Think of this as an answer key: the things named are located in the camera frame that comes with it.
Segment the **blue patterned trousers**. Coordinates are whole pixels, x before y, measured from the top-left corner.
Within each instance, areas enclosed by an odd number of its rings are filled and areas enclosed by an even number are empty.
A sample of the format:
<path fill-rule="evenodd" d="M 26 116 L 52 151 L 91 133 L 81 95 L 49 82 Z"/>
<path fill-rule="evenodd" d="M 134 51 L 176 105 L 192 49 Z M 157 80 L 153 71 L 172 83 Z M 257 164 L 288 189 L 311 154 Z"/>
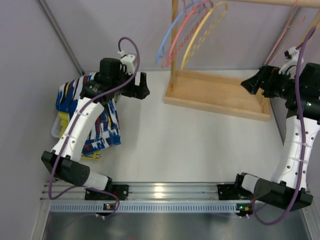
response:
<path fill-rule="evenodd" d="M 72 118 L 84 84 L 94 79 L 96 74 L 83 75 L 60 85 L 55 107 L 58 112 L 68 113 L 68 124 Z M 115 98 L 107 102 L 106 109 L 99 115 L 84 143 L 82 153 L 89 155 L 119 145 L 121 143 L 120 126 Z"/>

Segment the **pink wire hanger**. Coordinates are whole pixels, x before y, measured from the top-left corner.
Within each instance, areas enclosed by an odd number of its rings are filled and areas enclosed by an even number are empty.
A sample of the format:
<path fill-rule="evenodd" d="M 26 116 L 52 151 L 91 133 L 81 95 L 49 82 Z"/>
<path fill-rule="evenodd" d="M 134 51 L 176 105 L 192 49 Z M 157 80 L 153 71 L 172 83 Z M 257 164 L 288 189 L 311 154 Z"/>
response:
<path fill-rule="evenodd" d="M 291 33 L 291 35 L 290 35 L 290 38 L 292 38 L 296 34 L 298 29 L 302 26 L 302 24 L 305 22 L 305 19 L 306 19 L 305 16 L 302 17 L 301 19 L 295 20 L 296 16 L 299 14 L 299 11 L 300 11 L 300 7 L 298 7 L 299 2 L 300 2 L 300 0 L 294 1 L 292 8 L 290 10 L 290 14 L 287 18 L 287 21 L 286 21 L 280 35 L 278 36 L 277 40 L 275 41 L 269 55 L 265 59 L 263 65 L 271 64 L 277 58 L 279 51 L 280 51 L 279 49 L 281 49 L 281 44 L 282 44 L 283 40 L 285 39 L 289 30 L 296 27 L 295 32 Z"/>

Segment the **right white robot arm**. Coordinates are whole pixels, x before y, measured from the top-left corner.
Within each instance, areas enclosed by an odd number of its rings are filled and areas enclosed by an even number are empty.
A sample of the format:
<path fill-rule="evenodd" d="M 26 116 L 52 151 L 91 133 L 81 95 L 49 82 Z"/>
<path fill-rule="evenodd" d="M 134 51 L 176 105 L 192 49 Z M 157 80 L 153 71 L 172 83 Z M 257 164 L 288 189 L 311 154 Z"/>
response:
<path fill-rule="evenodd" d="M 236 176 L 235 188 L 253 194 L 257 201 L 285 210 L 295 189 L 298 189 L 292 211 L 311 205 L 313 196 L 307 193 L 306 173 L 314 140 L 320 131 L 320 66 L 308 62 L 299 76 L 299 93 L 302 104 L 304 129 L 298 116 L 296 88 L 289 72 L 280 68 L 262 66 L 249 79 L 241 82 L 250 94 L 263 90 L 266 98 L 280 97 L 285 100 L 286 115 L 285 142 L 279 164 L 271 180 L 248 173 Z"/>

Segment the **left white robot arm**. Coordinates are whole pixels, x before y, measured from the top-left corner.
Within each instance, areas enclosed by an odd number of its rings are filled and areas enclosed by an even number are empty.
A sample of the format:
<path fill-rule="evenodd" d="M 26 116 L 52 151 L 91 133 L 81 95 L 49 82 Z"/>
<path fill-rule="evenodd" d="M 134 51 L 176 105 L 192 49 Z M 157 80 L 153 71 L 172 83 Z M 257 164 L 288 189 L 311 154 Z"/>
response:
<path fill-rule="evenodd" d="M 143 100 L 150 94 L 146 73 L 141 72 L 139 85 L 135 84 L 139 66 L 140 58 L 135 54 L 103 58 L 98 72 L 68 82 L 59 90 L 56 103 L 68 113 L 68 125 L 52 150 L 41 156 L 52 179 L 73 187 L 110 190 L 112 178 L 91 170 L 80 160 L 82 155 L 120 143 L 115 97 Z"/>

